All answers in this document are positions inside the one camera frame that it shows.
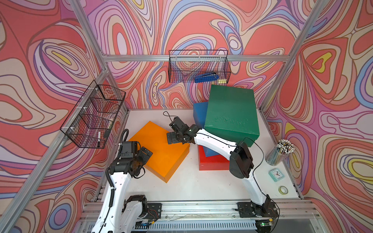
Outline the orange shoebox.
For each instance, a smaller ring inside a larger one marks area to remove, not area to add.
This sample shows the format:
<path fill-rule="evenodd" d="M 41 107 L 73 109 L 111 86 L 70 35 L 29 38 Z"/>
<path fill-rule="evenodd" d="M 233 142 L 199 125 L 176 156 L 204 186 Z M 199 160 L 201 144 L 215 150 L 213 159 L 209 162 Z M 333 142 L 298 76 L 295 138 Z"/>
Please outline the orange shoebox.
<path fill-rule="evenodd" d="M 189 144 L 169 144 L 167 133 L 167 130 L 149 121 L 130 138 L 153 153 L 145 167 L 165 183 L 174 175 L 190 148 Z"/>

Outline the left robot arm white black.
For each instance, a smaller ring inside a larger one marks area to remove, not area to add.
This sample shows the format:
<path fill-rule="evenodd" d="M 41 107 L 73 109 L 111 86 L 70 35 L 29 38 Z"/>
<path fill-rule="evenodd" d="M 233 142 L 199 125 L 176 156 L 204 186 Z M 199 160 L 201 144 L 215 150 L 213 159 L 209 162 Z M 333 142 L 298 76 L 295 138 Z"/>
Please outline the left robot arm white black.
<path fill-rule="evenodd" d="M 93 233 L 130 233 L 138 219 L 147 215 L 145 195 L 125 196 L 130 182 L 142 177 L 153 153 L 138 141 L 128 141 L 128 135 L 129 130 L 124 129 L 116 157 L 105 170 L 107 192 Z"/>

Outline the red shoebox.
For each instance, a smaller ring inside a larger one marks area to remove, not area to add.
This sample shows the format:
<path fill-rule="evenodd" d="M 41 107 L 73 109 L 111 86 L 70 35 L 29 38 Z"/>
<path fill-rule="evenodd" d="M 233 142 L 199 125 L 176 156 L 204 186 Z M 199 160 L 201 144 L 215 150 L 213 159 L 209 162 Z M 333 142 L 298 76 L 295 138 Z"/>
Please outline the red shoebox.
<path fill-rule="evenodd" d="M 207 157 L 203 146 L 198 146 L 199 171 L 229 170 L 229 161 L 222 155 Z"/>

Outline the blue shoebox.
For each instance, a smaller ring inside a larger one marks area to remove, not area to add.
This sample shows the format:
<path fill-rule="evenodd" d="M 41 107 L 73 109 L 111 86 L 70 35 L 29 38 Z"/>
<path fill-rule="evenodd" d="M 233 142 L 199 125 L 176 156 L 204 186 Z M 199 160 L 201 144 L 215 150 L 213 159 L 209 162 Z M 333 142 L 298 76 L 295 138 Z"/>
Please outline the blue shoebox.
<path fill-rule="evenodd" d="M 208 102 L 203 103 L 195 103 L 193 105 L 193 118 L 195 121 L 195 124 L 200 127 L 205 127 L 206 117 L 207 117 L 207 108 L 208 108 Z M 216 151 L 213 151 L 205 146 L 203 146 L 204 153 L 206 157 L 212 157 L 219 155 Z"/>

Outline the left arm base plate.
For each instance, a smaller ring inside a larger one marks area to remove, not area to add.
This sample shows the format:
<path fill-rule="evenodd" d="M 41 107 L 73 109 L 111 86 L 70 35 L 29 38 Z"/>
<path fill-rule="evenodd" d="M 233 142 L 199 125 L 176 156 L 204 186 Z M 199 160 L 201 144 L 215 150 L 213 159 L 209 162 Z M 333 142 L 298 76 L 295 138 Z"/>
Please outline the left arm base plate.
<path fill-rule="evenodd" d="M 162 216 L 162 203 L 148 203 L 147 211 L 143 212 L 139 219 L 160 219 Z"/>

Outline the green shoebox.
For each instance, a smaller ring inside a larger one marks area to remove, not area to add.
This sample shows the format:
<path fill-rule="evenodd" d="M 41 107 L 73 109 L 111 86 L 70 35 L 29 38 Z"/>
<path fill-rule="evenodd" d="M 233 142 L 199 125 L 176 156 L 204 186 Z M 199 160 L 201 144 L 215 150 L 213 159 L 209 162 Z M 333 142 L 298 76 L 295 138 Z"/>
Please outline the green shoebox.
<path fill-rule="evenodd" d="M 232 142 L 251 147 L 260 136 L 254 91 L 212 85 L 204 129 Z"/>

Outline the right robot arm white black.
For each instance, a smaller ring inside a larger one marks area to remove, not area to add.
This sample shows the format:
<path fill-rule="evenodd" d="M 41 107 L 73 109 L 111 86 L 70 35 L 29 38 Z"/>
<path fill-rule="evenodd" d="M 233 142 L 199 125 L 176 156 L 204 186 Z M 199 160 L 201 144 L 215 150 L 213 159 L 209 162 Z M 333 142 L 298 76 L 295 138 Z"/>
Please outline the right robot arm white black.
<path fill-rule="evenodd" d="M 171 119 L 172 132 L 167 133 L 168 144 L 197 144 L 209 148 L 229 161 L 229 171 L 236 178 L 242 179 L 249 192 L 250 211 L 247 215 L 264 217 L 271 213 L 278 215 L 273 200 L 260 188 L 254 175 L 254 160 L 244 141 L 238 143 L 225 140 L 193 124 L 188 126 L 179 117 Z"/>

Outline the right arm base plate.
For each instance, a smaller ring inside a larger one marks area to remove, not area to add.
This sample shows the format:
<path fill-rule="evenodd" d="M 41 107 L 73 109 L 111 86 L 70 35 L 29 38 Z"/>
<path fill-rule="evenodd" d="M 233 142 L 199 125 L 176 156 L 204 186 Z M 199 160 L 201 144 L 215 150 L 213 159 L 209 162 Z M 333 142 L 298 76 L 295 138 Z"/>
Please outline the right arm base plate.
<path fill-rule="evenodd" d="M 238 202 L 235 208 L 241 218 L 277 218 L 278 210 L 274 202 L 270 202 L 266 209 L 253 202 Z"/>

